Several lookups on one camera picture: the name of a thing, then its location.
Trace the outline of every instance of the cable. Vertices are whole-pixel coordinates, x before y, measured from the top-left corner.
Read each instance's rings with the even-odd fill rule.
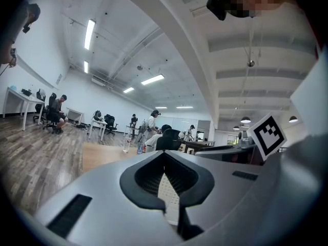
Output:
[[[0,76],[2,75],[2,73],[4,73],[4,71],[7,69],[7,67],[9,67],[9,65],[10,65],[10,64],[8,64],[8,65],[6,66],[6,68],[1,72]]]

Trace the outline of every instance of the light fixture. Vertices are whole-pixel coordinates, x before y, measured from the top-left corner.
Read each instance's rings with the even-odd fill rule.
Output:
[[[88,50],[89,50],[89,47],[90,47],[92,31],[93,31],[93,28],[94,28],[95,24],[96,24],[96,22],[93,21],[93,20],[89,20],[89,22],[88,22],[86,40],[84,41],[84,48],[86,48]]]
[[[84,72],[88,74],[89,63],[84,61]]]
[[[146,81],[144,81],[144,82],[141,82],[143,85],[147,85],[147,84],[149,84],[149,83],[152,83],[152,82],[155,82],[155,81],[159,81],[159,80],[161,80],[161,79],[164,79],[164,77],[163,77],[163,75],[161,74],[161,75],[158,75],[158,76],[154,76],[154,77],[152,77],[152,78],[150,78],[150,79],[147,79]]]
[[[296,122],[296,121],[298,121],[296,116],[291,116],[291,118],[289,119],[289,123],[293,123],[293,122]]]
[[[134,90],[134,88],[128,88],[128,89],[125,89],[123,92],[124,92],[124,93],[128,93],[128,92],[130,92],[130,91],[132,91],[132,90]]]
[[[249,117],[243,117],[240,122],[241,123],[249,123],[249,122],[251,122],[251,119]]]

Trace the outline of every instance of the water bottle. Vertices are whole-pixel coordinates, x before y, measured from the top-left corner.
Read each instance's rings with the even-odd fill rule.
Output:
[[[131,144],[131,133],[129,132],[124,139],[123,151],[128,152]]]
[[[143,134],[141,140],[139,141],[138,145],[138,154],[142,154],[142,150],[144,149],[144,144],[146,142],[146,136]]]

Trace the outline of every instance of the backpack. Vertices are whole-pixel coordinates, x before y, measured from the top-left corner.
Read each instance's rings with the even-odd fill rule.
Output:
[[[101,118],[101,112],[99,110],[97,110],[96,112],[93,113],[93,118],[96,121],[99,121]]]

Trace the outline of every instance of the office chair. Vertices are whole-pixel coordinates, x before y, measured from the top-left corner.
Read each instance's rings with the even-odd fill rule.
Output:
[[[57,122],[52,121],[52,114],[50,113],[50,107],[52,106],[52,104],[56,100],[56,98],[57,98],[57,95],[55,93],[52,93],[49,98],[49,105],[47,106],[47,113],[46,113],[47,124],[43,127],[43,130],[45,128],[52,128],[52,134],[55,132]]]
[[[181,140],[173,140],[171,137],[164,137],[163,135],[157,140],[156,150],[178,150],[181,144]]]
[[[39,89],[39,91],[37,91],[36,98],[40,99],[42,101],[45,101],[46,100],[46,95],[44,95],[44,97],[41,97],[40,90],[41,89]],[[36,110],[37,115],[33,116],[33,123],[35,123],[36,119],[39,119],[39,113],[40,113],[41,106],[42,106],[41,104],[36,104],[35,105],[35,110]],[[43,122],[43,124],[45,123],[45,120],[47,120],[47,118],[44,117],[44,115],[46,113],[47,113],[47,108],[44,106],[44,108],[42,110],[42,114],[41,114],[41,121]]]
[[[116,123],[116,125],[114,126],[114,122],[115,122],[115,117],[113,117],[113,116],[111,116],[111,115],[106,115],[105,117],[104,117],[104,119],[105,119],[105,122],[107,123],[107,125],[106,125],[106,129],[105,130],[108,130],[108,132],[107,132],[107,135],[109,135],[109,133],[111,133],[111,134],[113,134],[114,136],[115,136],[115,132],[113,132],[113,130],[117,130],[117,123]]]
[[[170,137],[172,140],[179,140],[180,131],[175,129],[166,129],[163,132],[163,137]]]

